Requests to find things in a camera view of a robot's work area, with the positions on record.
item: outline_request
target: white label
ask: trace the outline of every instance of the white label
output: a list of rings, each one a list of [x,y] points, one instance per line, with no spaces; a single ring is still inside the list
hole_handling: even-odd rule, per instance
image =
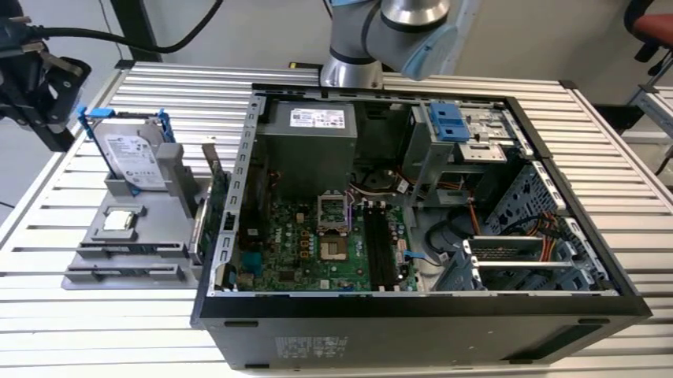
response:
[[[342,358],[347,345],[347,336],[275,338],[275,349],[279,358]]]
[[[150,143],[134,135],[106,135],[106,143],[124,179],[140,189],[166,189]]]
[[[405,194],[407,192],[407,189],[409,189],[409,181],[402,179],[398,185],[398,192]]]
[[[292,128],[346,128],[343,110],[292,109],[290,113]]]

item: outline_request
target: white wall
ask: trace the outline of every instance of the white wall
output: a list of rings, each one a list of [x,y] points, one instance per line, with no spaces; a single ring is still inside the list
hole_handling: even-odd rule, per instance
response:
[[[211,0],[146,0],[160,46],[182,39],[211,5]],[[266,69],[284,69],[291,61],[322,64],[329,34],[321,0],[226,0],[194,42],[164,61]]]
[[[662,55],[633,59],[641,43],[624,28],[628,2],[482,0],[455,74],[574,80],[592,101],[622,103]],[[673,13],[673,0],[649,11]]]

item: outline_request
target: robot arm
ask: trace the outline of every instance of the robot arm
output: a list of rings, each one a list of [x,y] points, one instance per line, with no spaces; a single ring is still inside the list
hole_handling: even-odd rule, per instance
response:
[[[49,54],[49,37],[102,39],[163,54],[178,51],[212,19],[215,0],[200,23],[179,43],[159,47],[119,35],[76,28],[28,26],[16,0],[0,6],[0,119],[33,130],[52,151],[69,149],[67,129],[82,85],[92,71],[83,61]],[[457,28],[446,24],[449,0],[333,0],[330,59],[321,73],[327,87],[382,86],[382,65],[414,80],[438,71],[453,47]]]
[[[0,2],[0,119],[11,118],[35,131],[51,151],[65,152],[75,141],[67,129],[80,88],[92,68],[69,57],[49,54],[44,40],[51,37],[102,39],[140,50],[168,54],[182,49],[212,19],[223,0],[215,0],[208,13],[187,36],[172,46],[154,46],[96,30],[44,28],[28,25],[17,0]]]
[[[438,72],[458,34],[449,0],[333,0],[333,12],[323,86],[381,88],[381,63],[413,80]]]

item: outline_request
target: blue plastic latch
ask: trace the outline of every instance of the blue plastic latch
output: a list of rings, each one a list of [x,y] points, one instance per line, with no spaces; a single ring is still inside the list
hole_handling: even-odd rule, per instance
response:
[[[427,257],[426,254],[419,254],[419,253],[411,252],[410,250],[406,250],[403,252],[403,255],[409,256],[410,258],[423,258],[425,259]]]
[[[156,114],[156,117],[159,118],[160,126],[164,131],[164,140],[170,143],[175,143],[176,138],[172,135],[171,117],[168,116],[168,113],[164,112],[164,108],[159,109],[159,113]]]
[[[91,118],[111,118],[115,116],[115,110],[110,108],[94,108],[88,116]]]
[[[443,142],[466,142],[470,139],[463,115],[455,104],[431,102],[430,121],[438,129],[438,139]]]

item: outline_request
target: metal rail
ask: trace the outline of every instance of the metal rail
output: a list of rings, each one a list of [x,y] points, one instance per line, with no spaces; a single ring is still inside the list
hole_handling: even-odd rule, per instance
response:
[[[186,144],[186,164],[196,173],[207,173],[198,146],[204,136],[215,136],[223,166],[234,165],[250,84],[318,82],[313,70],[142,63],[116,75],[119,79],[102,91],[96,105],[138,112],[166,107],[176,139]],[[385,86],[518,98],[654,316],[546,368],[325,370],[310,374],[673,375],[673,200],[581,94],[554,81],[457,76],[435,76],[418,83],[389,74]],[[3,226],[8,237],[0,250],[0,272],[8,274],[0,277],[0,367],[13,367],[3,372],[9,376],[12,372],[24,376],[227,373],[207,332],[190,329],[195,291],[60,288],[61,272],[106,194],[104,175],[96,149],[80,137],[76,148],[53,162],[35,193],[21,201],[12,227]]]

